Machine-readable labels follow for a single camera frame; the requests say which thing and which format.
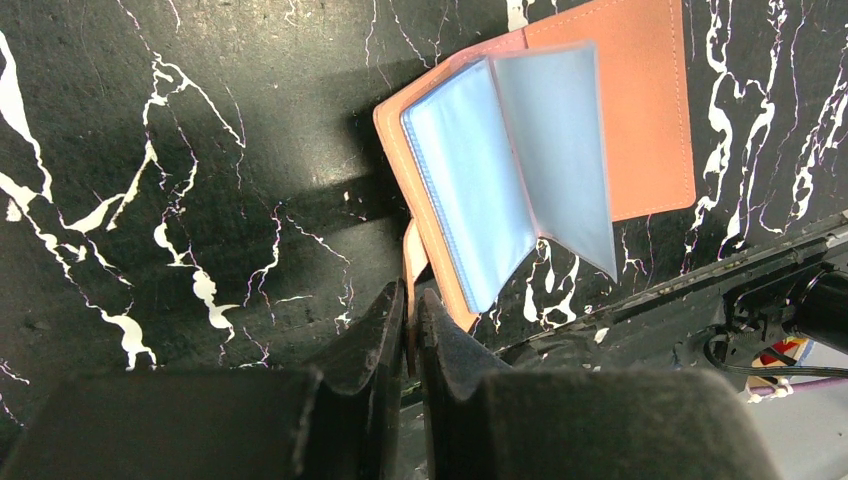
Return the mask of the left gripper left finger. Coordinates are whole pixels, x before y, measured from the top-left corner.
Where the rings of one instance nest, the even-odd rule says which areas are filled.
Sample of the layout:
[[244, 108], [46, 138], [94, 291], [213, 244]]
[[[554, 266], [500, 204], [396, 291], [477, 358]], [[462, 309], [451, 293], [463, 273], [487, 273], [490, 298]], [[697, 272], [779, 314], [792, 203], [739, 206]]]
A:
[[5, 479], [388, 479], [398, 443], [402, 281], [302, 366], [80, 376], [3, 462]]

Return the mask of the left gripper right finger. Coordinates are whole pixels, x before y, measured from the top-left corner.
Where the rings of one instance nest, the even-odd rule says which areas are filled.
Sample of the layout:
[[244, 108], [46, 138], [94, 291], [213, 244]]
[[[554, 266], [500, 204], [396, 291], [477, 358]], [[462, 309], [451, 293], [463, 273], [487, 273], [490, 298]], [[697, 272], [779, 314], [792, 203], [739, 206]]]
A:
[[775, 479], [721, 376], [521, 370], [463, 331], [432, 290], [417, 351], [433, 479]]

